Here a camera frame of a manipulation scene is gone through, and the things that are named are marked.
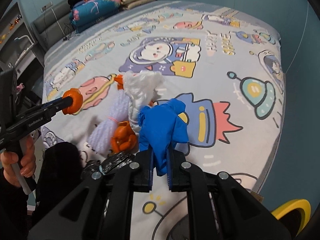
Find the human hand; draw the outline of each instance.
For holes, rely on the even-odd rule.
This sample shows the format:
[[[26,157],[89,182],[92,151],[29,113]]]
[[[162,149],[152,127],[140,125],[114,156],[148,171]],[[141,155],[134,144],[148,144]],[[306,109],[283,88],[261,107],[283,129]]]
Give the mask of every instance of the human hand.
[[[30,135],[26,140],[26,152],[23,158],[21,159],[22,169],[20,174],[26,178],[31,177],[36,170],[36,156],[35,156],[35,146],[33,139]],[[4,168],[4,177],[12,185],[16,187],[21,187],[20,182],[18,181],[11,164],[18,162],[19,158],[16,153],[4,151],[0,155],[2,166]]]

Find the gray bed frame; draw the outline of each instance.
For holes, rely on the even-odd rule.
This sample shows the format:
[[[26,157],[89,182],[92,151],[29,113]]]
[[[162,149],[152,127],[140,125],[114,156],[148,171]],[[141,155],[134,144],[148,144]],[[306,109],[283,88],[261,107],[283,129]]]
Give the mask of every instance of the gray bed frame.
[[[36,39],[45,51],[48,51],[51,46],[64,36],[68,36],[70,31],[74,31],[70,24],[69,13],[70,5],[68,0],[63,0],[45,10],[39,18],[30,24]]]

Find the wall socket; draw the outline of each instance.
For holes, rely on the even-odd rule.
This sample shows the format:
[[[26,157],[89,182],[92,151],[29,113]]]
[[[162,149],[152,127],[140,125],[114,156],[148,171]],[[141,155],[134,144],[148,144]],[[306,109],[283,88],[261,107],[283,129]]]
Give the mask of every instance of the wall socket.
[[[47,9],[48,9],[49,7],[51,7],[52,5],[53,5],[52,2],[47,3],[45,6],[43,6],[43,7],[41,8],[41,12],[47,10]]]

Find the mattress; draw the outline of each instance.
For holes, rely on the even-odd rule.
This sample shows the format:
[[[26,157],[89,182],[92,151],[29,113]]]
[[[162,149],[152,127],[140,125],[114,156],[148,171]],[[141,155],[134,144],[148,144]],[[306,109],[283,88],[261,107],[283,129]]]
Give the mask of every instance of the mattress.
[[[155,104],[177,98],[186,105],[180,117],[189,142],[178,147],[186,159],[259,192],[284,118],[279,40],[265,22],[221,6],[155,1],[119,13],[47,52],[43,103],[76,87],[85,104],[43,126],[44,145],[72,142],[88,161],[86,140],[116,96],[112,74],[160,71],[165,82]],[[187,210],[185,193],[170,192],[166,176],[154,176],[150,194],[134,194],[131,239],[175,240],[187,230]]]

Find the metal screw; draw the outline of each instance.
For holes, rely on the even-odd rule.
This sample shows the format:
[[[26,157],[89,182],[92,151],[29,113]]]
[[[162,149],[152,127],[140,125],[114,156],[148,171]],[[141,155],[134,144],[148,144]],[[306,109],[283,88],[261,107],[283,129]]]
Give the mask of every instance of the metal screw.
[[[191,168],[191,163],[183,162],[183,163],[181,163],[181,167],[184,169],[189,169],[189,168]]]
[[[133,163],[130,163],[129,164],[129,167],[131,168],[131,169],[133,169],[133,170],[135,170],[135,169],[137,169],[137,168],[139,168],[139,163],[137,163],[137,162],[133,162]]]
[[[222,171],[222,172],[219,173],[219,177],[221,179],[227,179],[229,177],[229,174],[224,172],[224,171]]]
[[[101,173],[96,171],[96,172],[92,173],[91,178],[100,179],[101,178]]]

